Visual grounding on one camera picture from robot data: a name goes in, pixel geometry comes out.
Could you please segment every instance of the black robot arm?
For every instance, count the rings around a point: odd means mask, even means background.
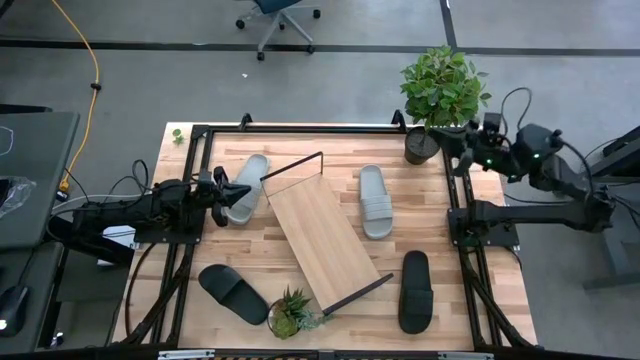
[[[563,147],[559,130],[550,131],[528,124],[518,131],[515,143],[500,134],[500,117],[485,121],[483,127],[470,121],[462,128],[432,128],[432,137],[450,157],[458,158],[455,176],[462,176],[473,164],[507,176],[508,182],[529,176],[529,184],[573,198],[572,202],[548,206],[496,206],[474,200],[458,219],[465,230],[483,233],[499,224],[564,224],[576,230],[601,232],[611,227],[614,202],[604,190],[591,193],[583,179],[556,153]]]
[[[211,209],[218,226],[226,226],[223,207],[231,207],[251,191],[251,186],[231,184],[222,167],[203,171],[198,181],[177,179],[155,184],[150,193],[130,201],[87,202],[73,212],[71,235],[100,235],[110,226],[128,225],[144,232],[155,229],[171,233],[189,233],[197,221],[195,214]]]

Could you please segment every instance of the plant pot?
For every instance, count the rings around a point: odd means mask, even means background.
[[[407,133],[404,139],[404,158],[410,164],[421,165],[438,153],[440,147],[422,126],[415,127]]]
[[[276,332],[273,329],[274,329],[274,326],[275,326],[274,321],[275,321],[275,315],[276,315],[276,306],[278,304],[280,304],[281,302],[282,302],[282,299],[279,299],[278,301],[276,301],[273,304],[271,304],[271,306],[269,307],[269,315],[267,316],[267,326],[269,326],[269,330],[271,330],[273,335],[275,337],[279,338],[279,339],[281,339],[281,338],[276,334]],[[300,331],[300,329],[296,327],[295,332],[290,334],[289,337],[297,334],[298,331]]]

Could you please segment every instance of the green leafy plant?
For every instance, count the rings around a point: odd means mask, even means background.
[[[406,81],[400,85],[407,94],[405,111],[414,124],[424,121],[425,130],[470,120],[478,112],[478,103],[486,107],[491,98],[482,93],[485,85],[478,79],[489,74],[477,72],[463,53],[453,54],[448,46],[427,50],[401,73]]]
[[[176,145],[180,145],[184,142],[184,136],[182,136],[182,131],[180,129],[175,129],[171,133],[173,135],[173,143]]]
[[[331,320],[331,316],[317,317],[313,311],[305,309],[310,300],[304,297],[301,289],[292,294],[287,286],[282,298],[274,304],[273,319],[270,320],[271,331],[277,338],[284,340],[299,330],[313,330]]]

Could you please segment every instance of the floor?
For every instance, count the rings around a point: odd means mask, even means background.
[[[89,144],[74,168],[87,192],[108,191],[134,159],[153,168],[167,121],[239,121],[250,112],[266,122],[388,123],[405,101],[399,71],[425,47],[446,43],[466,50],[490,73],[487,88],[494,98],[481,111],[499,111],[507,92],[528,86],[534,98],[525,121],[562,129],[583,153],[638,125],[637,1],[315,1],[322,6],[321,19],[313,19],[309,9],[293,15],[315,37],[317,52],[297,51],[303,41],[286,29],[273,39],[278,51],[259,63],[252,46],[267,23],[250,22],[243,31],[233,25],[248,2],[60,0],[91,41],[150,42],[159,49],[96,51],[104,89]],[[14,3],[0,19],[3,39],[77,41],[64,18],[41,0]],[[85,50],[0,47],[0,103],[44,105],[86,119],[93,77]],[[507,104],[512,129],[524,104],[519,95]],[[578,168],[575,156],[563,155]],[[123,184],[118,191],[132,193],[135,186]],[[527,182],[508,185],[505,192],[553,200]],[[78,195],[74,187],[72,196]],[[582,289],[584,281],[608,273],[602,235],[551,225],[519,226],[518,233],[540,344],[638,357],[640,288]],[[106,308],[105,302],[113,309],[119,296],[109,296],[89,296],[69,310],[67,346],[104,341],[105,326],[78,330],[78,324],[94,309]]]

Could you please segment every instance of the slide sandal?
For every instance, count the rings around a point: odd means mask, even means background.
[[[364,234],[369,239],[382,239],[391,233],[391,196],[384,186],[382,170],[376,165],[360,170],[360,205]]]
[[[198,275],[198,282],[220,305],[249,324],[259,325],[267,319],[267,302],[232,268],[208,266]]]
[[[247,163],[244,164],[240,174],[233,181],[234,184],[251,186],[251,191],[242,197],[230,209],[225,209],[229,221],[235,225],[244,225],[249,222],[253,210],[255,210],[262,192],[260,178],[267,175],[269,170],[269,159],[264,155],[251,155]]]
[[[402,261],[398,321],[407,334],[423,332],[433,315],[429,260],[422,251],[409,251]]]

